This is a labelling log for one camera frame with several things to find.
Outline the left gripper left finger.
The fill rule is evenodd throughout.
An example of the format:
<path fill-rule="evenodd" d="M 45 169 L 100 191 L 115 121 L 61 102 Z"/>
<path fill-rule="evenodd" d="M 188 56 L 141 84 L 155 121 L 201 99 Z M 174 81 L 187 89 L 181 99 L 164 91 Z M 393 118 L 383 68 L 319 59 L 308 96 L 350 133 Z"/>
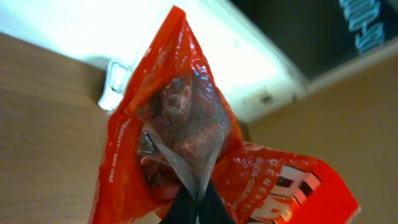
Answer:
<path fill-rule="evenodd" d="M 166 216 L 159 224 L 196 224 L 196 219 L 196 201 L 183 185 L 180 187 Z"/>

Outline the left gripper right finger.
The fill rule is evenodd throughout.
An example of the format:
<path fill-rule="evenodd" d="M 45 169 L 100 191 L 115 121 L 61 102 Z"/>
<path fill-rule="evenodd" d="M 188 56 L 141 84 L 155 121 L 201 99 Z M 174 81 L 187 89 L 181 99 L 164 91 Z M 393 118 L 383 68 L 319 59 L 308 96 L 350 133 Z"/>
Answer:
<path fill-rule="evenodd" d="M 209 181 L 206 192 L 198 204 L 200 224 L 235 224 L 218 194 L 214 183 Z"/>

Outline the red snack bag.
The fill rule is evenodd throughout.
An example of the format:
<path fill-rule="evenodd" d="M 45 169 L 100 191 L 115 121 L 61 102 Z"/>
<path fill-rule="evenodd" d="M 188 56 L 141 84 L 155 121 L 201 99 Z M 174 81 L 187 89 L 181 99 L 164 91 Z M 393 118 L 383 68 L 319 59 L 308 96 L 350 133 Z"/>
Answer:
<path fill-rule="evenodd" d="M 208 61 L 172 7 L 108 121 L 90 223 L 162 220 L 181 186 L 214 183 L 236 223 L 349 223 L 360 206 L 325 162 L 243 140 Z"/>

